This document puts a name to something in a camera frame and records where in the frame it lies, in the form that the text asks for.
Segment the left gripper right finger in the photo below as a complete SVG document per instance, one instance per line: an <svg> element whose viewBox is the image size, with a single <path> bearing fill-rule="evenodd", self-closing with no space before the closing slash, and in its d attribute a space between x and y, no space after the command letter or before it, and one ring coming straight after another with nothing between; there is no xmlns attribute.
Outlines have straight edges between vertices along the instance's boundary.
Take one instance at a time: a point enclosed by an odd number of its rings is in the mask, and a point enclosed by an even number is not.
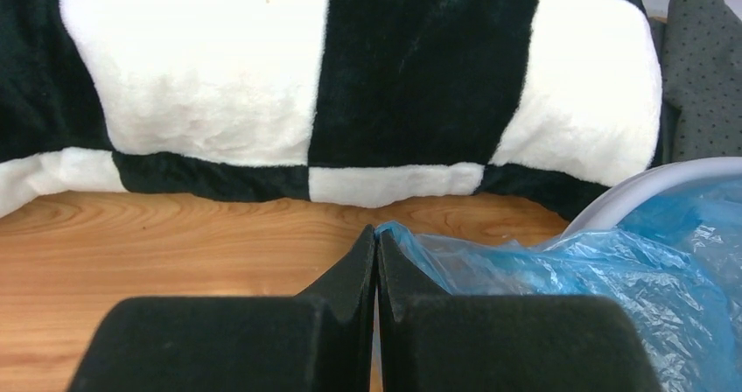
<svg viewBox="0 0 742 392"><path fill-rule="evenodd" d="M462 296L379 234L387 391L657 391L630 318L600 296Z"/></svg>

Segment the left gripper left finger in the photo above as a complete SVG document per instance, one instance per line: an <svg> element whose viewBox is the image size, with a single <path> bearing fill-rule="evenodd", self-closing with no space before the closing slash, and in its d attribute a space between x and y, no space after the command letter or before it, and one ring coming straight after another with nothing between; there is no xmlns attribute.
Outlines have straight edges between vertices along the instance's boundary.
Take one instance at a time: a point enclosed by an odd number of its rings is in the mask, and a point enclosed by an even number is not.
<svg viewBox="0 0 742 392"><path fill-rule="evenodd" d="M72 391L366 391L375 231L294 296L130 297L99 324Z"/></svg>

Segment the grey plastic trash bin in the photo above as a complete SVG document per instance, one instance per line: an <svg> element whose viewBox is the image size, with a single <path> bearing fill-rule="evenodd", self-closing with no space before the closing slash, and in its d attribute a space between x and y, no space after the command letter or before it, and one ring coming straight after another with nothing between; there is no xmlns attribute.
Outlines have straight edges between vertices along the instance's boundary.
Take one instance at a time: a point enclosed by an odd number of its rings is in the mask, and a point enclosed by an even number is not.
<svg viewBox="0 0 742 392"><path fill-rule="evenodd" d="M740 157L707 157L649 169L600 195L569 224L563 235L613 228L656 195L685 186L697 186L705 181L731 179L740 174Z"/></svg>

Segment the blue plastic trash bag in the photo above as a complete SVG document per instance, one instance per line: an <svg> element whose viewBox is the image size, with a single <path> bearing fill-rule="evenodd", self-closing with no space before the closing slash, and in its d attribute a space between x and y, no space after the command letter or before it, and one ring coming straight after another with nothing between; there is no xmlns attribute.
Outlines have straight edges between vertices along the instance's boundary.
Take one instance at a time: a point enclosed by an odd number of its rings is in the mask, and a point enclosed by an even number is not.
<svg viewBox="0 0 742 392"><path fill-rule="evenodd" d="M608 230L526 247L377 228L453 294L598 295L638 329L667 391L741 388L741 182L655 195Z"/></svg>

